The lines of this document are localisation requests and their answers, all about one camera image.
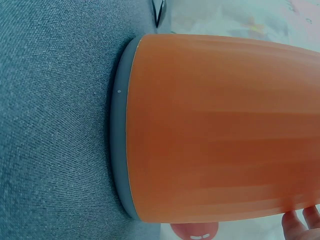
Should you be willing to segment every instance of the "fabric seat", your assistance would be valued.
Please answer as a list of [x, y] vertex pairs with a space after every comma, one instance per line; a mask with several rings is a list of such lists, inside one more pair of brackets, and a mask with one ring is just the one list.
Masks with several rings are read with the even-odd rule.
[[0, 238], [153, 240], [113, 182], [117, 64], [149, 0], [0, 1]]

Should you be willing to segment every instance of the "gray base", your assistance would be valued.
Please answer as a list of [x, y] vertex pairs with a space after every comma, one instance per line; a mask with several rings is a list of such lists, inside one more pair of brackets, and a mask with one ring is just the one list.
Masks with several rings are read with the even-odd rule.
[[115, 186], [126, 212], [140, 220], [131, 195], [126, 144], [127, 96], [131, 67], [141, 37], [133, 39], [122, 54], [116, 72], [110, 113], [110, 152]]

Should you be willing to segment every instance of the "orange tumbler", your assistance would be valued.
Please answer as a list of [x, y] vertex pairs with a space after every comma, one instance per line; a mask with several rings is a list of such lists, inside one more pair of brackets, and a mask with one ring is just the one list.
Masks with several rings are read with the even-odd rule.
[[320, 53], [234, 37], [136, 38], [110, 124], [116, 187], [136, 219], [220, 222], [320, 203]]

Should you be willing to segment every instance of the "finger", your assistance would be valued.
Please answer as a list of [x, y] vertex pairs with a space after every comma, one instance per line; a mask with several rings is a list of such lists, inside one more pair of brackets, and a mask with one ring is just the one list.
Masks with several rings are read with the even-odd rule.
[[289, 211], [282, 217], [282, 227], [285, 240], [295, 240], [306, 229], [306, 227], [298, 220], [295, 211]]
[[320, 215], [315, 206], [305, 208], [303, 210], [303, 216], [309, 229], [320, 228]]
[[320, 240], [320, 228], [307, 230], [295, 240]]

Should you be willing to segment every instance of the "pink object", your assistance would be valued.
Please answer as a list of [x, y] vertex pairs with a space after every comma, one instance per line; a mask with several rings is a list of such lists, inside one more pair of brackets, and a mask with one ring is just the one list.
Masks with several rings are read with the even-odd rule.
[[218, 222], [172, 223], [174, 233], [182, 240], [212, 240], [217, 232]]

